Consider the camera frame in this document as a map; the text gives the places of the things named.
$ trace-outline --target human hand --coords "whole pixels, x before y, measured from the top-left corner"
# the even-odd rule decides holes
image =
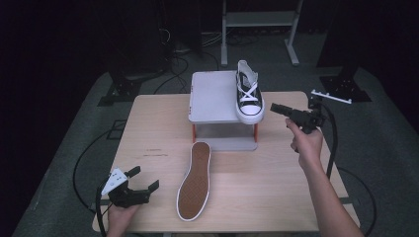
[[[139,205],[132,205],[128,208],[111,205],[108,210],[108,237],[124,236],[126,229],[131,223]]]
[[[321,168],[320,152],[323,143],[323,134],[315,129],[311,134],[305,134],[289,118],[286,118],[287,127],[293,132],[294,138],[291,148],[299,153],[299,165],[302,170]]]

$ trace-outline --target tabletop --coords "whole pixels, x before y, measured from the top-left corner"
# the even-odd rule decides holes
[[[128,231],[142,233],[245,233],[318,231],[307,181],[290,144],[293,134],[285,117],[269,111],[272,103],[307,110],[303,92],[263,92],[264,119],[254,151],[217,151],[209,164],[209,200],[194,221],[183,221],[176,196],[186,175],[192,147],[188,120],[190,96],[140,95],[132,106],[112,167],[141,172],[129,180],[132,190],[154,181],[160,188],[135,215]],[[330,151],[325,141],[321,161],[326,170]],[[331,183],[339,198],[348,196],[336,167]],[[345,204],[359,225],[351,204]],[[104,224],[107,227],[107,216]],[[98,231],[97,220],[93,228]]]

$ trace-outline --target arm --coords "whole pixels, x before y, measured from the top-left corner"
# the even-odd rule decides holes
[[[108,212],[109,228],[107,237],[124,236],[138,208],[139,205],[132,205],[128,208],[111,205]]]
[[[325,237],[364,236],[324,173],[320,161],[321,132],[316,129],[311,134],[305,134],[292,120],[287,118],[286,123],[294,134],[291,148],[299,153],[298,162],[308,181],[320,234]]]

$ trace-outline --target dark background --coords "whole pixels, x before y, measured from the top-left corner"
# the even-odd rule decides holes
[[[0,221],[6,223],[1,225],[4,236],[13,233],[100,75],[113,66],[164,69],[170,53],[161,45],[158,27],[170,29],[174,38],[195,46],[200,43],[199,31],[220,31],[220,0],[117,2],[0,2]],[[288,10],[294,8],[294,1],[228,1],[227,8]],[[418,10],[409,1],[305,1],[298,31],[329,30],[319,66],[342,65],[347,55],[356,58],[379,79],[418,130]],[[155,55],[147,65],[145,47]]]

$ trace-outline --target white shoelace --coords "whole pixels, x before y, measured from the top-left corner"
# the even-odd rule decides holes
[[[242,98],[240,98],[240,102],[248,102],[248,101],[258,101],[258,99],[254,96],[252,96],[251,94],[256,90],[256,88],[258,87],[258,83],[253,83],[252,88],[250,88],[249,91],[245,92],[243,91],[243,89],[241,89],[240,86],[238,86],[238,90],[242,93],[244,93],[244,96]]]

